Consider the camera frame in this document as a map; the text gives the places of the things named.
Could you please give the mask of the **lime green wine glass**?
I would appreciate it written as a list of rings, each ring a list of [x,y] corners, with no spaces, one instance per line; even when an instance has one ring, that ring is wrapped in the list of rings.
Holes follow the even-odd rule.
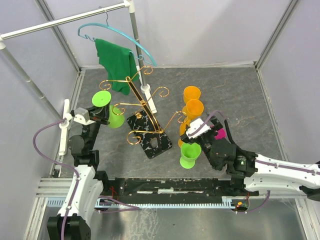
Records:
[[[111,100],[111,93],[107,90],[101,90],[93,95],[91,102],[95,107],[103,107],[105,105],[109,105],[110,124],[107,126],[109,126],[109,128],[111,129],[116,129],[123,125],[125,117],[121,114],[121,111],[116,106],[111,104]]]

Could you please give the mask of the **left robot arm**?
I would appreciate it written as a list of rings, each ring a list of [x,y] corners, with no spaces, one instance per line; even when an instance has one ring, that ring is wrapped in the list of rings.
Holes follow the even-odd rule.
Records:
[[[108,175],[98,170],[99,151],[94,144],[101,125],[109,125],[110,106],[70,110],[65,107],[60,144],[74,158],[72,182],[57,216],[47,222],[51,240],[89,240],[90,221],[98,197],[110,191]]]

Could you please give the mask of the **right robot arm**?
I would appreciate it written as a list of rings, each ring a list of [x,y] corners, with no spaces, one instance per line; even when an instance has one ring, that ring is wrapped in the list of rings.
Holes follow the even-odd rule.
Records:
[[[222,178],[114,178],[110,194],[128,204],[219,204],[225,199],[245,199],[262,193],[320,199],[320,165],[276,160],[241,149],[230,133],[227,122],[216,117],[193,120],[181,135],[181,149],[187,156],[191,146],[203,151],[214,169],[226,170]]]

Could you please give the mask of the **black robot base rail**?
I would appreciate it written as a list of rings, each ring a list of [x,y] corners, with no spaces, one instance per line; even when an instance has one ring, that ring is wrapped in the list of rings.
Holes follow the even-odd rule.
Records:
[[[220,204],[223,197],[258,196],[242,179],[224,178],[115,178],[101,196],[129,204]]]

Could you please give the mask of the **gold wine glass rack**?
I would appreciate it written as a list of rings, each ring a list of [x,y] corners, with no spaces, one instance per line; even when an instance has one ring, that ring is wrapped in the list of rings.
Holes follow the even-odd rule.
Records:
[[[185,123],[188,119],[187,114],[182,111],[176,111],[168,124],[165,127],[161,127],[156,116],[152,113],[150,107],[148,106],[151,98],[145,100],[137,87],[133,79],[135,76],[127,76],[124,80],[117,80],[119,83],[126,83],[133,94],[135,95],[138,103],[125,103],[120,102],[116,103],[111,111],[121,116],[125,113],[125,106],[138,106],[139,110],[135,112],[134,115],[127,118],[127,123],[131,131],[127,134],[126,140],[132,145],[140,145],[149,159],[153,159],[165,151],[172,148],[173,144],[169,139],[168,135],[165,133],[165,130],[172,122],[175,116],[179,115],[178,122],[180,124]]]

